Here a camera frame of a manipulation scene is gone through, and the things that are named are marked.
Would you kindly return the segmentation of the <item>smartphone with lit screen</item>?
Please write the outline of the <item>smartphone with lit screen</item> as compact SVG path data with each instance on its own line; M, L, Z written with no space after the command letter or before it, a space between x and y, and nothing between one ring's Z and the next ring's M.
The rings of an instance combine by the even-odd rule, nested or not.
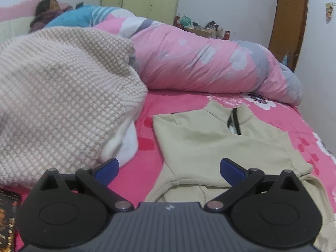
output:
M17 231L15 219L21 205L21 196L1 188L0 191L0 251L15 251Z

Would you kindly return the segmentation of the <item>pink floral rolled duvet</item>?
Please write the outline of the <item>pink floral rolled duvet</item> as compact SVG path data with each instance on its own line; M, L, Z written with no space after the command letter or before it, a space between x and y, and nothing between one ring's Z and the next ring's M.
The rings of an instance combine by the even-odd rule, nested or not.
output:
M135 70L150 90L254 93L297 106L302 85L264 46L204 38L117 9L95 28L132 40Z

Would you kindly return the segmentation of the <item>beige zip jacket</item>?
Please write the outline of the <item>beige zip jacket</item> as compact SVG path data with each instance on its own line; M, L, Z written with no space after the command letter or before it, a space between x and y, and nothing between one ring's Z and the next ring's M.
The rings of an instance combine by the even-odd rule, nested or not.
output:
M313 167L293 148L288 134L258 119L247 105L226 108L210 101L200 110L153 117L163 156L159 177L147 202L205 204L229 189L220 174L227 157L243 168L268 175L292 170L322 214L315 242L322 251L335 251L335 219L327 192Z

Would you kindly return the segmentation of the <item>pink headboard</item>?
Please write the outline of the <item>pink headboard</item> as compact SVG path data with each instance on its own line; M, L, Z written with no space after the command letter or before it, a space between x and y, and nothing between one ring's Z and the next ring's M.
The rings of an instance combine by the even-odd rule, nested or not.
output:
M69 3L51 2L52 6L59 5L56 11L36 15L41 1L44 0L26 0L13 6L1 7L1 43L40 30L62 13L72 9Z

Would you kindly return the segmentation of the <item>hot pink floral bedsheet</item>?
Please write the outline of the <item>hot pink floral bedsheet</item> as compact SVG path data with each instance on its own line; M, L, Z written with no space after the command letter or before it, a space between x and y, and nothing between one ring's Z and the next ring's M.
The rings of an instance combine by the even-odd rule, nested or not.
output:
M335 159L294 107L255 95L151 92L135 124L138 152L108 185L134 210L110 212L76 180L77 170L48 169L17 214L23 251L322 251L315 245L322 214L290 169L265 173L256 190L228 212L207 212L207 202L146 201L163 167L153 117L200 110L210 101L229 109L247 105L258 119L286 132L329 201L334 196Z

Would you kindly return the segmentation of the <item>beige white houndstooth blanket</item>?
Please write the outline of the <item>beige white houndstooth blanket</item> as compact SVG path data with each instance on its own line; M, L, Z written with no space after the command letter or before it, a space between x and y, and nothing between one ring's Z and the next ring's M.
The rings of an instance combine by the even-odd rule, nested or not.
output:
M32 187L45 170L97 167L118 150L147 87L133 42L52 27L1 44L1 184Z

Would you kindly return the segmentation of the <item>brown wooden door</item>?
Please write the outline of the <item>brown wooden door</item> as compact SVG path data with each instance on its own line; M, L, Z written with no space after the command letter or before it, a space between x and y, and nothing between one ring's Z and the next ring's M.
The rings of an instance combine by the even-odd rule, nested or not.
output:
M268 49L295 71L305 33L309 0L277 0Z

